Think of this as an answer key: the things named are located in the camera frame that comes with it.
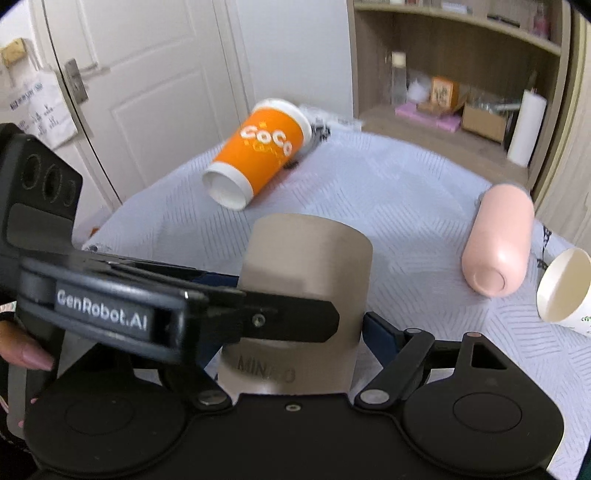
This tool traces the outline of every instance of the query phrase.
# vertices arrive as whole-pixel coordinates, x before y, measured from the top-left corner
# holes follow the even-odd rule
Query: beige cup
[[[538,287],[537,304],[545,322],[591,337],[591,258],[569,248],[550,264]]]
[[[369,289],[373,247],[365,235],[325,218],[275,214],[254,226],[239,287],[330,300],[338,331],[325,343],[242,339],[222,349],[219,384],[240,393],[347,392]]]

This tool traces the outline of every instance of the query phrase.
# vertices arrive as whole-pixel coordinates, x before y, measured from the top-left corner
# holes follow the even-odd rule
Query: paper cup
[[[217,378],[241,393],[319,395],[351,387],[369,289],[373,247],[362,233],[310,215],[276,213],[252,230],[238,286],[328,300],[338,331],[325,343],[242,339],[222,349]]]
[[[242,210],[311,138],[298,107],[263,100],[204,172],[205,188],[220,205]]]
[[[569,248],[554,260],[538,288],[538,312],[543,321],[591,336],[591,258]]]

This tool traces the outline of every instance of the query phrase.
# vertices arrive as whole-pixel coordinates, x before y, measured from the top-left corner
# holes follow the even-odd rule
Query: orange paper cup
[[[280,99],[258,103],[203,173],[208,194],[242,210],[312,138],[312,127],[295,105]]]

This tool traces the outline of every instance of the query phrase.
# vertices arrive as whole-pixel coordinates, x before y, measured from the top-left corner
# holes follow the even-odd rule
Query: paper towel roll
[[[537,93],[529,90],[523,93],[517,126],[507,154],[507,158],[520,167],[527,167],[530,163],[544,120],[546,104],[546,99]]]

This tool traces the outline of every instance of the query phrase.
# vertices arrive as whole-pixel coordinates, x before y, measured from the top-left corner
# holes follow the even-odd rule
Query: white paper cup
[[[591,337],[591,258],[569,248],[554,260],[538,288],[538,312],[543,321],[558,323]]]

